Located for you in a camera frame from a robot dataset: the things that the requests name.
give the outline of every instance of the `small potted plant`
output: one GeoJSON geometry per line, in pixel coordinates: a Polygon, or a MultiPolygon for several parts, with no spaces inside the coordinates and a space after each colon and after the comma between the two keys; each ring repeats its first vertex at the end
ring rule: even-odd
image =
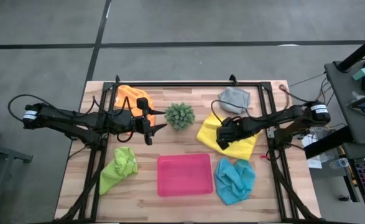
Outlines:
{"type": "Polygon", "coordinates": [[[177,131],[182,131],[192,125],[196,118],[192,107],[185,103],[180,105],[173,103],[165,112],[165,119],[177,131]]]}

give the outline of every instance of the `black cable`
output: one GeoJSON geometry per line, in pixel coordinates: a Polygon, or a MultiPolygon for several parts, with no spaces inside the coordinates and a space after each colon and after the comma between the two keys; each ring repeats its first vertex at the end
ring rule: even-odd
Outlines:
{"type": "Polygon", "coordinates": [[[331,99],[332,99],[332,97],[333,97],[333,96],[334,96],[334,92],[333,92],[333,94],[331,94],[331,97],[330,97],[329,101],[327,101],[326,106],[328,106],[328,105],[329,105],[329,103],[330,103],[330,101],[331,101],[331,99]]]}
{"type": "MultiPolygon", "coordinates": [[[[274,150],[279,152],[279,154],[275,158],[275,160],[278,160],[280,158],[280,151],[278,149],[274,149],[274,150]]],[[[271,161],[271,159],[268,158],[268,155],[269,155],[269,150],[265,153],[265,156],[266,156],[266,158],[267,158],[268,161],[271,161]]]]}
{"type": "Polygon", "coordinates": [[[35,98],[35,99],[37,99],[37,100],[40,100],[41,102],[43,102],[43,103],[45,103],[45,104],[47,104],[48,106],[50,106],[50,107],[52,107],[55,111],[57,111],[58,113],[61,113],[61,114],[63,114],[63,115],[65,115],[65,116],[69,116],[69,117],[71,117],[71,118],[81,118],[81,117],[84,117],[84,116],[86,116],[86,115],[88,115],[88,113],[89,112],[91,112],[91,110],[93,109],[93,107],[94,107],[94,102],[91,104],[91,107],[90,107],[90,109],[86,112],[86,113],[83,113],[82,115],[70,115],[70,114],[66,114],[66,113],[64,113],[64,112],[62,112],[61,110],[59,110],[56,106],[54,106],[54,105],[52,105],[52,104],[50,104],[48,101],[46,101],[46,100],[44,100],[44,99],[42,99],[42,98],[40,98],[40,97],[38,97],[38,96],[35,96],[35,95],[31,95],[31,94],[20,94],[20,95],[17,95],[17,96],[15,96],[15,97],[13,97],[9,102],[8,102],[8,106],[7,106],[7,108],[8,108],[8,112],[9,112],[9,114],[11,115],[11,116],[13,116],[16,120],[18,120],[18,121],[20,121],[20,122],[22,122],[22,119],[20,119],[20,118],[18,118],[13,112],[12,112],[12,110],[11,110],[11,105],[12,105],[12,103],[16,100],[16,99],[18,99],[18,98],[20,98],[20,97],[23,97],[23,96],[29,96],[29,97],[33,97],[33,98],[35,98]]]}
{"type": "Polygon", "coordinates": [[[307,81],[309,81],[309,80],[313,80],[314,78],[318,78],[319,76],[322,76],[322,75],[324,75],[324,74],[326,74],[326,72],[323,72],[323,73],[322,73],[322,74],[320,74],[320,75],[316,75],[316,76],[311,77],[311,78],[308,78],[308,79],[306,79],[306,80],[303,80],[303,81],[300,81],[300,82],[297,82],[297,83],[291,84],[291,85],[289,85],[289,87],[292,87],[292,86],[295,86],[295,85],[298,85],[298,84],[301,84],[301,83],[307,82],[307,81]]]}
{"type": "Polygon", "coordinates": [[[323,103],[326,103],[326,97],[325,97],[325,93],[323,92],[323,83],[327,80],[327,77],[322,81],[322,83],[320,84],[320,91],[321,94],[323,95],[323,103]]]}
{"type": "Polygon", "coordinates": [[[296,145],[296,144],[292,144],[291,142],[286,142],[286,144],[288,144],[288,145],[290,145],[290,146],[294,146],[294,147],[296,147],[296,148],[299,148],[299,149],[302,149],[302,150],[304,150],[304,151],[305,151],[305,149],[304,149],[303,147],[298,146],[298,145],[296,145]]]}
{"type": "Polygon", "coordinates": [[[132,138],[132,135],[134,134],[134,132],[132,131],[131,132],[131,134],[130,134],[130,136],[126,139],[126,140],[122,140],[122,139],[120,139],[120,137],[119,137],[119,135],[120,134],[118,134],[116,137],[117,137],[117,139],[118,139],[118,141],[119,142],[123,142],[123,143],[125,143],[125,142],[128,142],[128,141],[130,141],[130,139],[132,138]]]}
{"type": "Polygon", "coordinates": [[[279,89],[280,89],[280,90],[282,90],[282,91],[283,91],[284,93],[286,93],[287,95],[291,96],[292,98],[295,98],[296,100],[299,100],[299,101],[302,101],[302,102],[306,102],[306,103],[309,103],[309,102],[310,102],[310,101],[308,101],[308,100],[301,99],[301,98],[299,98],[299,97],[297,97],[297,96],[295,96],[295,95],[293,95],[293,94],[289,93],[283,85],[280,85],[280,86],[279,86],[279,89]]]}
{"type": "Polygon", "coordinates": [[[84,148],[83,149],[79,149],[79,150],[77,150],[76,152],[74,152],[73,154],[71,154],[69,157],[68,157],[68,160],[72,157],[72,156],[74,156],[75,154],[78,154],[79,152],[81,152],[82,150],[84,150],[84,149],[86,149],[87,147],[86,146],[84,146],[84,148]]]}
{"type": "Polygon", "coordinates": [[[126,105],[126,102],[128,105],[128,110],[131,111],[130,101],[128,100],[128,97],[124,97],[124,102],[122,103],[121,110],[119,111],[119,113],[115,114],[115,116],[120,115],[122,113],[122,111],[124,110],[124,107],[126,105]]]}
{"type": "Polygon", "coordinates": [[[97,100],[95,99],[95,96],[93,96],[93,103],[99,108],[99,110],[104,111],[105,113],[108,113],[101,105],[99,105],[99,103],[97,102],[97,100]]]}
{"type": "Polygon", "coordinates": [[[221,119],[217,116],[217,114],[214,112],[213,104],[214,104],[215,102],[226,103],[227,105],[231,105],[231,106],[234,106],[234,107],[236,107],[236,108],[244,109],[244,110],[246,111],[247,115],[249,115],[249,111],[247,110],[247,108],[244,108],[244,107],[242,107],[242,106],[236,106],[236,105],[234,105],[234,104],[232,104],[232,103],[228,103],[228,102],[225,102],[225,101],[222,101],[222,100],[214,100],[214,101],[212,101],[212,102],[211,102],[210,108],[211,108],[211,111],[213,112],[213,114],[215,115],[215,117],[217,118],[217,120],[218,120],[221,124],[222,124],[222,120],[221,120],[221,119]]]}

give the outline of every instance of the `gray floor tile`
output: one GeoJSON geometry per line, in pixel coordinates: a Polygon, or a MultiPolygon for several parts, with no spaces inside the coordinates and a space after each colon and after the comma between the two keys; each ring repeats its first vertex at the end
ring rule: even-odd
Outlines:
{"type": "MultiPolygon", "coordinates": [[[[25,130],[7,111],[22,93],[42,97],[59,108],[77,110],[91,50],[0,50],[0,144],[33,154],[31,164],[15,161],[0,201],[0,223],[50,221],[55,213],[70,140],[50,129],[25,130]]],[[[24,114],[21,98],[12,105],[24,114]]]]}
{"type": "Polygon", "coordinates": [[[365,0],[113,0],[103,42],[363,39],[365,0]]]}
{"type": "Polygon", "coordinates": [[[94,43],[105,0],[0,0],[0,44],[94,43]]]}
{"type": "MultiPolygon", "coordinates": [[[[114,80],[118,74],[122,80],[226,80],[235,74],[240,80],[286,79],[293,84],[321,74],[325,63],[342,60],[357,48],[336,45],[101,49],[93,79],[114,80]]],[[[315,80],[316,91],[321,80],[315,80]]],[[[316,91],[302,97],[313,96],[316,91]]]]}

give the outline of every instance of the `green cloth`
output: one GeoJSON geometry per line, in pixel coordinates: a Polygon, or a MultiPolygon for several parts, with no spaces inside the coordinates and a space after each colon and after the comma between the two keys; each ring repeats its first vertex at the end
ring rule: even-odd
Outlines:
{"type": "Polygon", "coordinates": [[[99,194],[105,194],[131,174],[138,173],[138,164],[130,147],[114,150],[114,159],[101,171],[99,194]]]}

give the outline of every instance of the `pink plastic tray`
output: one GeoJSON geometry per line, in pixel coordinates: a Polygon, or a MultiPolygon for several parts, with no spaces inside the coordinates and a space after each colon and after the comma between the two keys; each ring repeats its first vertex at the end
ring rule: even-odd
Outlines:
{"type": "Polygon", "coordinates": [[[159,156],[157,193],[160,196],[210,194],[213,176],[208,154],[159,156]]]}

